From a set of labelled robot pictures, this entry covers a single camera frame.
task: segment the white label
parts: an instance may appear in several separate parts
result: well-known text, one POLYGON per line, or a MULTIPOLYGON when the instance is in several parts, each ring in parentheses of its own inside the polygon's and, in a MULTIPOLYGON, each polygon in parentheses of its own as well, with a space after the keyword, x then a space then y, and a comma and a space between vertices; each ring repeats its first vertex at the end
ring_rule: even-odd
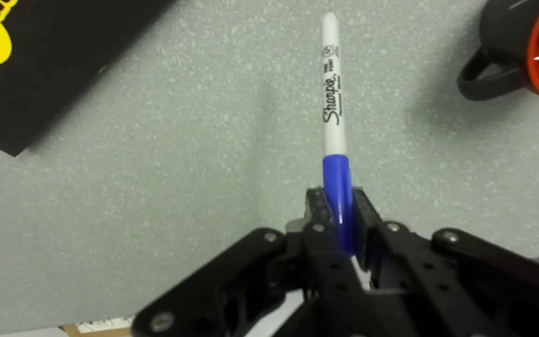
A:
POLYGON ((84 324, 77 324, 77 330, 80 334, 95 334, 95 332, 107 332, 107 330, 125 330, 131 324, 133 324, 133 317, 84 322, 84 324))

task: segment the black book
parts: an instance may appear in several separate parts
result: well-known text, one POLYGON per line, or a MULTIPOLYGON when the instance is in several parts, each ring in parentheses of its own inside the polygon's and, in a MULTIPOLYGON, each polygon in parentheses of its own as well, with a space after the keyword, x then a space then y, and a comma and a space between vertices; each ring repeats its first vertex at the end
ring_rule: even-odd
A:
POLYGON ((0 150, 20 154, 174 0, 0 0, 0 150))

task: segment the sharpie marker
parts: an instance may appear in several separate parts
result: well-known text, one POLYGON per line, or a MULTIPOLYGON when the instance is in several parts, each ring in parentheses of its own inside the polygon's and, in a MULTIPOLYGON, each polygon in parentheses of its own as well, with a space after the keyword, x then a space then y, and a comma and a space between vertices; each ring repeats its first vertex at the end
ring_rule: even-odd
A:
POLYGON ((344 111, 342 111, 342 73, 339 21, 326 14, 322 21, 322 58, 324 58, 324 193, 331 208, 333 225, 344 253, 355 253, 355 234, 352 219, 352 182, 346 158, 344 111))

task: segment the screw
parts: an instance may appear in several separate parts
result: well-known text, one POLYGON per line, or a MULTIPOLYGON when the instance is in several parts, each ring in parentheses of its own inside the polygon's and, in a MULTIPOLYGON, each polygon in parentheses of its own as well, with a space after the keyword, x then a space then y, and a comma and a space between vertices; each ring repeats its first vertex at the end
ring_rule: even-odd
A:
POLYGON ((312 231, 324 233, 324 225, 316 223, 316 225, 312 225, 312 231))
POLYGON ((397 225, 397 223, 389 223, 389 225, 385 225, 391 233, 398 233, 400 231, 400 225, 397 225))
POLYGON ((455 233, 443 233, 442 238, 445 238, 449 244, 458 242, 458 236, 455 233))
POLYGON ((168 332, 174 326, 174 315, 172 313, 161 313, 153 317, 151 321, 151 332, 153 334, 163 334, 168 332))
POLYGON ((275 233, 266 233, 266 242, 275 242, 277 240, 277 234, 275 233))

